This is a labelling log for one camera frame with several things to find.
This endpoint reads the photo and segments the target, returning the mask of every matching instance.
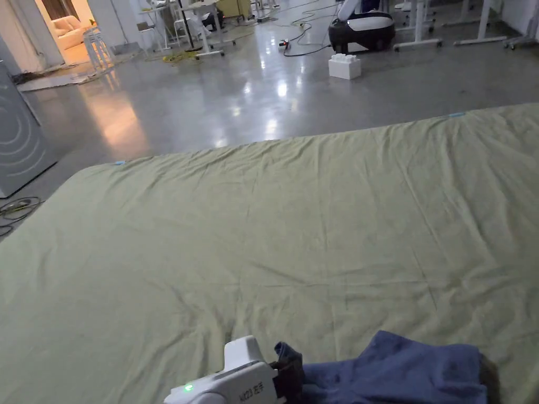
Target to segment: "black and white robot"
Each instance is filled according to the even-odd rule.
[[[357,43],[362,51],[388,49],[395,37],[395,22],[381,11],[359,12],[361,0],[346,0],[328,29],[336,53],[348,53],[348,44]]]

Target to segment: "doorway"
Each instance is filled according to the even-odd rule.
[[[89,63],[84,32],[94,17],[87,0],[35,0],[58,50],[68,65]]]

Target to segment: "black pole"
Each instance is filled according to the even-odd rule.
[[[195,48],[195,45],[193,44],[191,30],[189,29],[189,24],[187,23],[187,18],[185,17],[185,12],[183,11],[182,0],[177,0],[177,1],[178,1],[179,9],[182,11],[183,25],[185,26],[187,36],[189,37],[189,45],[191,45],[191,49],[189,49],[188,52],[199,51],[202,48],[201,47]]]

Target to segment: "white stool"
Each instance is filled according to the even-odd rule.
[[[108,64],[112,66],[112,58],[110,57],[110,53],[108,52],[107,45],[103,40],[103,35],[101,34],[99,27],[93,27],[87,30],[83,34],[83,39],[86,52],[88,52],[90,62],[95,71],[101,70],[101,64],[103,64],[104,70],[108,69]]]

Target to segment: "wrinkled fabric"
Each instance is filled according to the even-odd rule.
[[[279,360],[302,357],[275,346]],[[472,345],[432,346],[378,331],[355,359],[303,364],[306,404],[486,404],[481,354]]]
[[[378,330],[477,346],[506,404],[539,402],[538,104],[104,164],[40,196],[0,242],[0,404],[158,404],[232,339],[323,363]]]

